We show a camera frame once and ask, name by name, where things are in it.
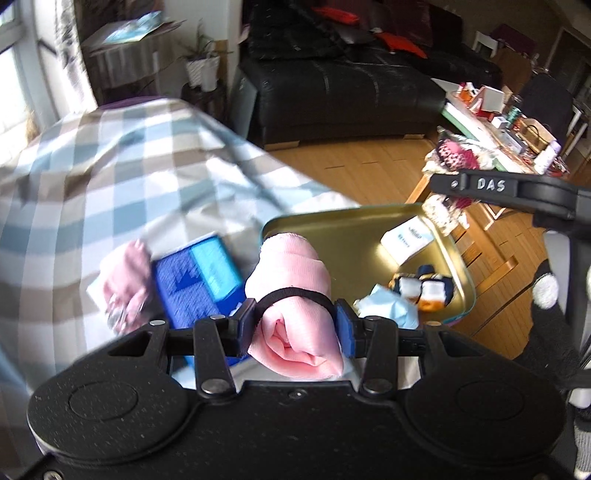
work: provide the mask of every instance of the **crumpled pink fabric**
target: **crumpled pink fabric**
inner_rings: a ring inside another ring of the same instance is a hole
[[[308,240],[293,233],[267,239],[246,296],[260,300],[285,287],[318,291],[330,298],[330,275]],[[248,350],[274,372],[290,378],[325,380],[343,373],[343,358],[330,313],[317,303],[290,297],[263,314]]]
[[[109,326],[116,333],[133,332],[149,320],[141,312],[153,290],[150,259],[147,246],[136,240],[117,247],[100,263]]]

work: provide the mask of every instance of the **bed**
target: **bed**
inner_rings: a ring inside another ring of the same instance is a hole
[[[287,213],[357,206],[190,105],[157,99],[68,117],[0,167],[0,471],[40,455],[32,391],[113,338],[86,294],[101,259],[216,231],[247,277]]]

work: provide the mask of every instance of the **pink fabric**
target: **pink fabric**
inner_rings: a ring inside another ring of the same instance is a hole
[[[261,247],[259,264],[246,281],[246,296],[260,300],[284,287],[318,291],[330,298],[330,275],[305,238],[281,233]],[[330,313],[301,297],[283,299],[263,314],[248,351],[274,372],[324,380],[343,373],[343,358]]]
[[[100,263],[107,312],[122,311],[112,326],[117,333],[132,332],[148,321],[141,310],[152,293],[150,257],[146,245],[136,240],[116,248]]]

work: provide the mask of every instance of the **checkered tablecloth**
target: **checkered tablecloth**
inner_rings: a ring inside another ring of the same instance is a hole
[[[179,100],[43,133],[0,167],[0,470],[39,456],[32,391],[112,339],[86,288],[115,247],[142,238],[162,255],[216,231],[247,277],[267,221],[351,206]]]

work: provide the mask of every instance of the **bottle with white label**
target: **bottle with white label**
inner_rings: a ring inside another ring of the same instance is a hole
[[[560,144],[556,140],[550,142],[550,145],[535,158],[534,170],[540,175],[546,173],[546,170],[548,170],[554,159],[558,156],[560,148]]]

